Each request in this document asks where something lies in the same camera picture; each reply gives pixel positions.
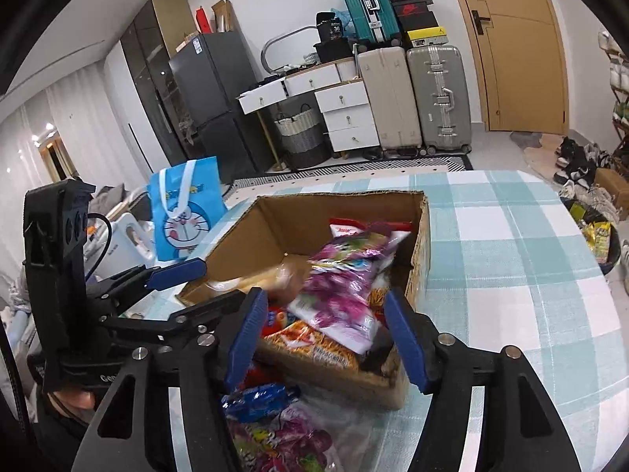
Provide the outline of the person's left hand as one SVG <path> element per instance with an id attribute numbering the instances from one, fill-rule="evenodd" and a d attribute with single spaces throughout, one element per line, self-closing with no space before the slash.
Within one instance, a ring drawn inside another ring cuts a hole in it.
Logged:
<path id="1" fill-rule="evenodd" d="M 95 414 L 95 395 L 75 387 L 66 387 L 57 392 L 48 393 L 52 406 L 61 415 L 83 426 L 92 422 Z"/>

